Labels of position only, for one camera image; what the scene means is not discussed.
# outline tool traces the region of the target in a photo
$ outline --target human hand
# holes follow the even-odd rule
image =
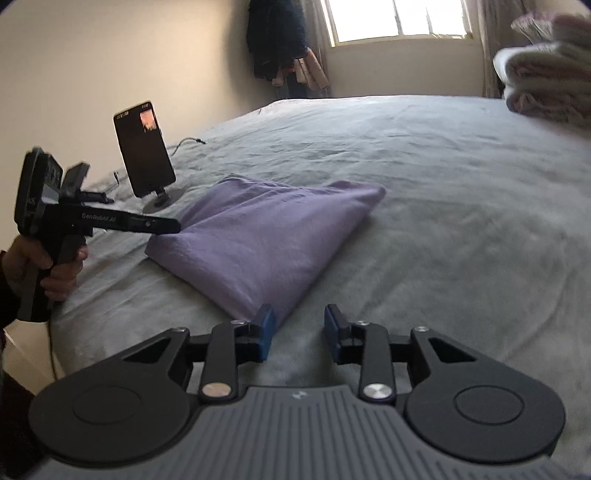
[[[76,277],[82,270],[82,262],[87,258],[88,247],[84,245],[78,249],[75,260],[53,267],[50,276],[41,281],[47,298],[64,301],[76,286]],[[19,235],[2,257],[4,276],[12,291],[18,296],[22,293],[22,281],[29,262],[40,270],[47,270],[53,265],[41,242]]]

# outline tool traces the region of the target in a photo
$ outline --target window pane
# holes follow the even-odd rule
[[[330,0],[339,41],[398,35],[392,0]]]
[[[462,0],[424,0],[431,17],[433,33],[465,35]]]
[[[404,35],[429,35],[427,7],[423,0],[396,0],[396,7]]]

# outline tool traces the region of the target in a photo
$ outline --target smartphone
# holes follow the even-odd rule
[[[113,122],[136,197],[145,197],[176,181],[152,102],[116,113]]]

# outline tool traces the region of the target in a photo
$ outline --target beige wall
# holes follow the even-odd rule
[[[543,10],[589,14],[589,9],[578,0],[537,0],[536,3]]]
[[[271,88],[253,78],[248,0],[16,0],[0,15],[0,248],[25,152],[89,180],[122,165],[113,114],[154,103],[167,143],[259,108]]]
[[[481,95],[482,49],[476,40],[399,39],[328,51],[332,94]]]

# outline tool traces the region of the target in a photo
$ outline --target bed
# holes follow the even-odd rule
[[[324,345],[327,303],[391,332],[428,325],[552,386],[567,409],[554,458],[591,471],[591,134],[501,100],[436,96],[284,100],[196,133],[208,144],[173,157],[187,190],[162,215],[230,173],[388,191],[283,324],[266,364],[241,367],[243,384],[355,387],[358,367],[333,365]],[[127,182],[113,196],[134,212],[147,201]],[[105,231],[89,241],[79,288],[53,320],[66,372],[169,327],[201,334],[228,320],[148,259],[147,241]]]

